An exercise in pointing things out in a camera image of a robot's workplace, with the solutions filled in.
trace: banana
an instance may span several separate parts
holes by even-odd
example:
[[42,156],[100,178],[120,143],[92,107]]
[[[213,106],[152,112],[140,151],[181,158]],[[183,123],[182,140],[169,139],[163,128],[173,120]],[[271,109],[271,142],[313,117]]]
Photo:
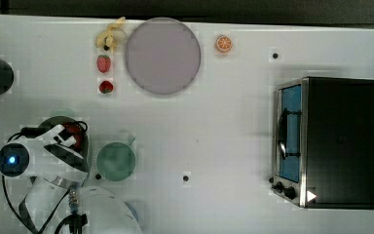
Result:
[[117,28],[121,28],[123,24],[126,22],[125,17],[121,17],[115,22],[108,24],[106,30],[100,32],[96,36],[95,45],[100,48],[103,46],[107,46],[110,48],[110,52],[114,53],[115,48],[118,46],[119,42],[114,39],[112,35],[112,31]]

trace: toaster oven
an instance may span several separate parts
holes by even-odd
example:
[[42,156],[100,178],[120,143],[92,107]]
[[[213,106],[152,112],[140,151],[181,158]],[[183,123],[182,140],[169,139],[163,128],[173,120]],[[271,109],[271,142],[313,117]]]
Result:
[[374,210],[374,80],[294,80],[275,109],[272,190],[301,208]]

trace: strawberry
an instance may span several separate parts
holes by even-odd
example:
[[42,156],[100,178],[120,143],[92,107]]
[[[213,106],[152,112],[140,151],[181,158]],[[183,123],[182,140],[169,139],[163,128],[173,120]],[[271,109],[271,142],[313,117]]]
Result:
[[74,123],[64,123],[62,126],[68,131],[70,134],[72,134],[77,141],[73,146],[76,151],[80,151],[82,147],[82,141],[83,141],[83,133],[81,131],[81,128],[74,124]]
[[102,83],[99,85],[99,90],[103,94],[109,94],[114,90],[114,86],[109,81],[102,81]]
[[98,70],[100,72],[107,72],[111,67],[111,58],[106,55],[98,56],[98,59],[96,60],[96,66],[98,67]]

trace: orange slice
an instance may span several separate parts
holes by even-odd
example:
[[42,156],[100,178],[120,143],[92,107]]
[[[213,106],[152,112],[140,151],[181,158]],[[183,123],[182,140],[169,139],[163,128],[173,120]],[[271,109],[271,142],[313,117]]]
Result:
[[224,35],[219,36],[217,40],[215,41],[215,48],[217,49],[217,51],[221,53],[226,53],[230,51],[232,47],[233,47],[233,42],[227,36],[224,36]]

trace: dark green bowl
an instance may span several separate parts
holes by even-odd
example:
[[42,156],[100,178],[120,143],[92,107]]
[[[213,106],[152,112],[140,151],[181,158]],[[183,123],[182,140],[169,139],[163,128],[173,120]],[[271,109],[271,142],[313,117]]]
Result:
[[121,181],[129,177],[135,168],[134,152],[124,143],[109,143],[99,151],[96,167],[106,179]]

